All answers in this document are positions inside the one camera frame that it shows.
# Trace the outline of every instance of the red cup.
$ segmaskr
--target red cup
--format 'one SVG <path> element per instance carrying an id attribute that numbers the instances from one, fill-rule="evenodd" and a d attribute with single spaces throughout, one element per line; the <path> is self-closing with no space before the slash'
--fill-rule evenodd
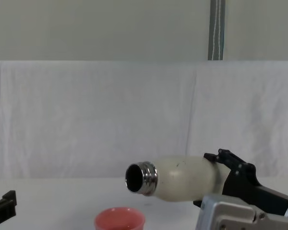
<path id="1" fill-rule="evenodd" d="M 144 223 L 144 214 L 131 207 L 106 209 L 94 221 L 96 230 L 143 230 Z"/>

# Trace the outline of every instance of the white cloth backdrop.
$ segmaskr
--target white cloth backdrop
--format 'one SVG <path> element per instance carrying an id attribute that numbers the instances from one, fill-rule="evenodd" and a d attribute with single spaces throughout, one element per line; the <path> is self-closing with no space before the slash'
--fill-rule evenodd
<path id="1" fill-rule="evenodd" d="M 218 148 L 288 176 L 288 62 L 0 62 L 0 178 L 123 176 Z"/>
<path id="2" fill-rule="evenodd" d="M 0 62 L 0 178 L 123 176 L 185 154 L 193 64 Z"/>
<path id="3" fill-rule="evenodd" d="M 288 177 L 288 62 L 197 66 L 189 153 L 230 149 L 260 176 Z"/>

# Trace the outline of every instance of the table surface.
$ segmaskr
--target table surface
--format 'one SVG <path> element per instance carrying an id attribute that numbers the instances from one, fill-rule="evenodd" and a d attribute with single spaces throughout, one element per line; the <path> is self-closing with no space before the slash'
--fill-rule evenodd
<path id="1" fill-rule="evenodd" d="M 288 194 L 288 179 L 260 182 Z M 94 217 L 109 207 L 134 207 L 146 216 L 145 230 L 193 230 L 199 208 L 131 194 L 123 178 L 0 180 L 0 199 L 16 190 L 17 216 L 0 230 L 93 230 Z"/>

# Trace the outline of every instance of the black clamp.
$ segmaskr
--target black clamp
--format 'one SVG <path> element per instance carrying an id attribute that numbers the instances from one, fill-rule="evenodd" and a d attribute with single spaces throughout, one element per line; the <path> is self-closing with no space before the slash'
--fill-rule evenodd
<path id="1" fill-rule="evenodd" d="M 262 186 L 256 177 L 256 167 L 246 163 L 229 150 L 219 149 L 218 155 L 205 153 L 204 158 L 211 163 L 221 163 L 230 169 L 224 183 L 223 195 L 234 196 L 244 202 L 255 205 L 261 210 L 284 215 L 288 209 L 288 196 Z M 201 206 L 202 201 L 194 201 L 196 206 Z"/>
<path id="2" fill-rule="evenodd" d="M 14 190 L 2 196 L 0 200 L 0 224 L 16 215 L 16 205 L 16 192 Z"/>

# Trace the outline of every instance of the bottle mouth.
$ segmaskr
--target bottle mouth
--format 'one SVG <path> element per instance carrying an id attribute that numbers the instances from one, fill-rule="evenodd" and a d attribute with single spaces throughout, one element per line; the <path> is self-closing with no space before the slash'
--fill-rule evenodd
<path id="1" fill-rule="evenodd" d="M 137 193 L 143 185 L 143 171 L 137 164 L 132 164 L 126 171 L 125 180 L 128 190 Z"/>
<path id="2" fill-rule="evenodd" d="M 151 196 L 157 186 L 157 170 L 150 162 L 139 162 L 128 167 L 125 182 L 132 193 Z"/>

